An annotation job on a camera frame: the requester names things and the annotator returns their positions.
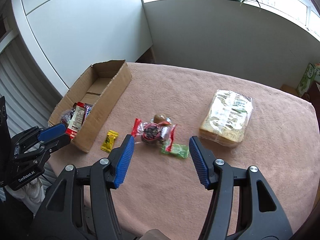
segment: pink tablecloth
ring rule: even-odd
[[[309,215],[319,181],[319,128],[312,105],[300,98],[261,84],[199,70],[164,65],[128,64],[132,81],[113,108],[90,152],[69,145],[52,154],[56,174],[67,164],[88,166],[108,154],[100,150],[108,130],[120,133],[115,147],[131,132],[134,119],[150,120],[166,113],[179,124],[176,143],[188,144],[204,118],[217,89],[233,90],[254,99],[243,143],[229,149],[204,142],[216,157],[231,166],[257,166],[282,204],[293,231]],[[85,200],[89,203],[89,191]],[[112,192],[120,225],[137,236],[157,228],[172,240],[197,239],[212,193],[200,184],[191,158],[159,153],[138,144],[127,176]],[[230,232],[237,213],[232,211]]]

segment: blue gripper pad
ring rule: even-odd
[[[204,185],[204,187],[207,189],[209,186],[209,169],[207,165],[204,162],[204,159],[201,155],[200,149],[195,141],[196,136],[193,136],[189,140],[189,151],[190,155],[192,157],[193,164],[196,168],[200,183]]]
[[[120,160],[116,166],[116,177],[114,180],[115,188],[119,188],[120,184],[124,182],[124,177],[127,174],[127,170],[129,168],[129,164],[133,155],[134,151],[134,137],[130,135],[130,138],[128,139],[126,145],[124,146],[124,149],[122,151],[122,156],[120,157]]]
[[[64,134],[66,132],[66,126],[63,123],[58,123],[52,127],[49,127],[45,130],[43,130],[39,136],[39,141],[48,142],[51,141],[54,138],[57,138],[58,136]]]

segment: yellow candy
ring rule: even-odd
[[[112,130],[109,130],[107,133],[107,137],[101,145],[101,150],[106,152],[111,152],[115,139],[118,137],[118,133]]]

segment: open cardboard box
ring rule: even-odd
[[[57,104],[49,118],[49,126],[59,123],[62,113],[70,110],[74,103],[92,104],[90,114],[71,141],[80,150],[89,152],[102,125],[131,79],[131,72],[124,60],[91,65]]]

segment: white glove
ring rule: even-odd
[[[13,191],[9,186],[5,186],[5,189],[14,198],[22,201],[28,209],[31,210],[33,215],[36,215],[42,201],[44,200],[44,189],[39,178],[34,179],[16,191]]]

